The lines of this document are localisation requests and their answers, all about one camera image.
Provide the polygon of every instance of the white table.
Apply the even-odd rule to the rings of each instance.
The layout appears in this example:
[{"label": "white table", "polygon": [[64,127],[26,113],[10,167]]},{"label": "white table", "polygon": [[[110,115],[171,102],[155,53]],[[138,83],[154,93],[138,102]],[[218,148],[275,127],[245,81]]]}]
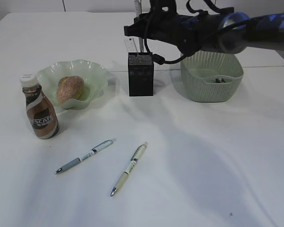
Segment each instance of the white table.
[{"label": "white table", "polygon": [[111,73],[87,109],[57,108],[60,133],[40,140],[10,64],[0,64],[0,227],[284,227],[284,67],[245,68],[234,97],[215,104],[186,99],[178,70],[155,72],[154,97],[129,97],[127,73]]},{"label": "white table", "polygon": [[[20,71],[14,74],[76,59],[98,62],[109,71],[127,71],[123,27],[133,18],[133,13],[11,13],[0,22],[0,60],[17,65],[14,70]],[[167,60],[179,57],[176,46],[149,43]],[[237,57],[243,67],[284,66],[284,59],[272,50],[247,48]],[[155,69],[179,69],[179,64],[156,64]]]}]

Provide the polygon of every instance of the pen grip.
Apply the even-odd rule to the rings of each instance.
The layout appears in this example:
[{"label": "pen grip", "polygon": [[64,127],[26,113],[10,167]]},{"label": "pen grip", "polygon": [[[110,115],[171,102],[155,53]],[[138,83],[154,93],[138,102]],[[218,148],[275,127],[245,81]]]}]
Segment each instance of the pen grip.
[{"label": "pen grip", "polygon": [[62,171],[66,171],[74,166],[76,166],[77,164],[79,164],[80,158],[75,158],[74,160],[70,161],[69,163],[65,164],[64,166],[61,167]]},{"label": "pen grip", "polygon": [[122,175],[120,176],[118,182],[115,184],[115,188],[118,190],[122,187],[122,185],[125,183],[125,181],[128,178],[128,174],[126,172],[123,172]]}]

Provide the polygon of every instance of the green plastic basket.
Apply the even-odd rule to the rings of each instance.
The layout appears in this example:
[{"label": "green plastic basket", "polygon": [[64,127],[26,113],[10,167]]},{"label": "green plastic basket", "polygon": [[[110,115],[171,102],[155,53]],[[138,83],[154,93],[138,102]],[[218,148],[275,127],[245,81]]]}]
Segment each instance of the green plastic basket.
[{"label": "green plastic basket", "polygon": [[202,103],[225,102],[236,92],[243,69],[233,54],[198,51],[181,62],[188,96]]}]

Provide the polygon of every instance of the pen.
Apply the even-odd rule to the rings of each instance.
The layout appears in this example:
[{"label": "pen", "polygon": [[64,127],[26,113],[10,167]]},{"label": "pen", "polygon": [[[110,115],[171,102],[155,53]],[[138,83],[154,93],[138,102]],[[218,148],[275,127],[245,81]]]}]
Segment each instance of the pen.
[{"label": "pen", "polygon": [[[142,13],[141,3],[139,0],[134,0],[134,5],[135,5],[136,17],[138,17]],[[144,52],[144,45],[142,38],[139,38],[139,46],[140,46],[140,52]]]},{"label": "pen", "polygon": [[126,170],[122,173],[122,175],[120,176],[120,178],[118,179],[117,183],[115,184],[112,192],[110,193],[110,196],[113,196],[114,194],[117,193],[117,191],[120,190],[120,188],[122,187],[122,185],[125,183],[125,181],[128,178],[128,175],[131,173],[133,167],[135,166],[135,164],[138,162],[138,160],[141,158],[143,152],[146,150],[148,143],[145,142],[143,143],[141,146],[139,146],[137,148],[137,150],[135,151],[135,153],[133,154],[132,158],[131,158],[131,162],[129,163],[128,167],[126,168]]},{"label": "pen", "polygon": [[62,166],[60,169],[58,169],[55,172],[55,174],[63,173],[66,170],[76,166],[77,164],[79,164],[80,162],[82,162],[85,159],[89,158],[90,156],[92,156],[92,155],[98,153],[99,151],[103,150],[104,148],[107,148],[108,146],[112,145],[115,141],[116,141],[116,139],[104,141],[103,143],[99,144],[98,146],[96,146],[92,150],[90,150],[90,152],[87,153],[86,155],[84,155],[82,157],[75,158],[74,160],[72,160],[69,163],[67,163],[64,166]]}]

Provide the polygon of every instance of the wavy-edged bowl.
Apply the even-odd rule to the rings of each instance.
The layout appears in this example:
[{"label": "wavy-edged bowl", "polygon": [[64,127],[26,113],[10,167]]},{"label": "wavy-edged bowl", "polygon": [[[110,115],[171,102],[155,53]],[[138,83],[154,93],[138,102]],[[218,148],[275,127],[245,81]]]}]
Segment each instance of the wavy-edged bowl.
[{"label": "wavy-edged bowl", "polygon": [[[63,109],[84,109],[92,99],[99,97],[107,87],[108,71],[101,65],[87,60],[59,61],[39,71],[36,76],[44,94],[54,106]],[[63,77],[79,76],[84,80],[84,92],[78,98],[71,98],[63,104],[57,99],[58,82]]]}]

